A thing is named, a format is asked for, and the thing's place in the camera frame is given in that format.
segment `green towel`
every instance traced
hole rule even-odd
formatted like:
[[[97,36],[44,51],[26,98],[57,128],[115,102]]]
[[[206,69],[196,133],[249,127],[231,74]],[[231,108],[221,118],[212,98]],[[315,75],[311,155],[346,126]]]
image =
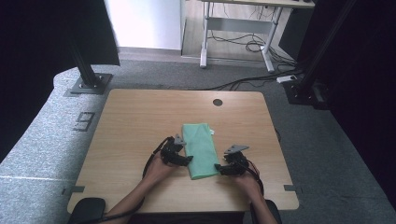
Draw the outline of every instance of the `green towel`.
[[[217,175],[215,164],[219,164],[209,125],[183,124],[183,140],[186,142],[186,156],[194,158],[189,163],[192,180]]]

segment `person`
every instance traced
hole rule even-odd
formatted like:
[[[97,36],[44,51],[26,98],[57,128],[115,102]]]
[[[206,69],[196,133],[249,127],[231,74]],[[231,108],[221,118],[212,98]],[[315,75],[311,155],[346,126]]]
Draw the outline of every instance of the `person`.
[[[178,166],[170,163],[164,164],[160,156],[160,152],[157,152],[153,157],[153,160],[151,161],[151,164],[149,165],[146,175],[143,177],[143,179],[128,195],[126,195],[119,203],[117,203],[106,214],[106,216],[113,216],[134,209],[157,184],[159,184],[166,177],[172,174],[177,169],[177,167]],[[256,170],[257,175],[260,174],[253,163],[250,164],[249,168]],[[250,174],[249,172],[245,172],[242,175],[230,176],[230,178],[253,204],[257,220],[260,224],[277,223],[266,201],[262,197],[259,184],[256,182],[252,174]],[[113,219],[108,221],[107,223],[143,223],[145,221],[145,218],[148,218],[148,216],[141,216],[139,214],[131,216]],[[228,221],[224,222],[223,220],[221,220],[222,218],[228,218],[233,221],[237,220],[237,222],[242,223],[243,213],[235,213],[233,215],[227,214],[227,216],[222,216],[221,214],[219,214],[218,216],[216,216],[216,214],[212,214],[212,216],[179,215],[171,217],[171,221],[169,221],[169,223],[229,223]],[[160,217],[160,220],[161,223],[166,222],[166,218]]]

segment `wooden table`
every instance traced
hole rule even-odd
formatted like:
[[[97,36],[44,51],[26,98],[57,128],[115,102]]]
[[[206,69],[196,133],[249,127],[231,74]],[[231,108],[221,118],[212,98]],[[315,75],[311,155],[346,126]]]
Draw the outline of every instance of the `wooden table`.
[[[207,32],[208,30],[242,32],[253,34],[268,35],[265,40],[265,45],[262,46],[262,57],[269,73],[275,72],[272,65],[268,50],[271,47],[271,42],[274,38],[277,24],[279,22],[280,14],[283,7],[297,7],[297,8],[313,8],[315,4],[311,1],[309,3],[292,0],[201,0],[205,2],[204,6],[204,41],[201,46],[201,61],[200,67],[206,68],[207,61]],[[210,3],[227,3],[227,4],[242,4],[254,6],[269,6],[275,7],[275,15],[271,21],[253,21],[253,20],[236,20],[230,18],[216,18],[209,13]]]
[[[215,99],[221,106],[213,104]],[[140,181],[151,152],[181,133],[184,123],[208,123],[220,163],[232,144],[247,145],[244,155],[261,172],[265,198],[279,209],[299,205],[273,123],[260,92],[113,90],[106,101],[68,211],[86,197],[106,200],[108,211]],[[176,170],[146,198],[140,213],[247,211],[248,204],[227,176],[191,180],[186,167]]]

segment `gray carpet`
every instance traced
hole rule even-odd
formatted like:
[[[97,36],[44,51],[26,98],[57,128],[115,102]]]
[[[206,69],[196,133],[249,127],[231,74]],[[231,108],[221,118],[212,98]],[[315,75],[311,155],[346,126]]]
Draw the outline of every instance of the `gray carpet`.
[[[105,94],[65,97],[78,70],[61,73],[54,79],[47,103],[1,163],[0,223],[67,221],[69,190],[76,183],[110,90],[195,90],[268,75],[262,68],[247,66],[209,65],[203,70],[196,63],[139,61],[93,69],[114,75]],[[259,88],[243,84],[238,90],[264,94],[280,133],[300,201],[297,210],[280,211],[283,223],[396,223],[386,195],[329,111],[289,105],[276,82]],[[95,113],[87,132],[73,131],[81,112]]]

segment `white table leg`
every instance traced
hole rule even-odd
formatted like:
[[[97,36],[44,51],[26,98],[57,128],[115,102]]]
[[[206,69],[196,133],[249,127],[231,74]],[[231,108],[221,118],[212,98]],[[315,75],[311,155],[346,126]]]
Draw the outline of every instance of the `white table leg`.
[[[201,68],[206,68],[206,59],[207,59],[207,23],[209,21],[210,3],[209,2],[205,2],[204,8],[205,8],[205,15],[204,15],[204,42],[202,43],[202,46],[201,46],[201,62],[200,62],[200,67]]]
[[[283,9],[283,7],[276,8],[275,16],[272,20],[273,24],[271,26],[270,33],[268,34],[268,38],[267,38],[267,41],[265,42],[265,45],[262,47],[262,57],[264,58],[264,61],[265,61],[265,64],[267,66],[267,70],[269,73],[274,73],[275,69],[272,65],[271,57],[268,53],[268,49],[271,47],[271,42],[274,38],[275,30],[276,30],[277,24],[279,22],[280,14],[282,13],[282,9]]]

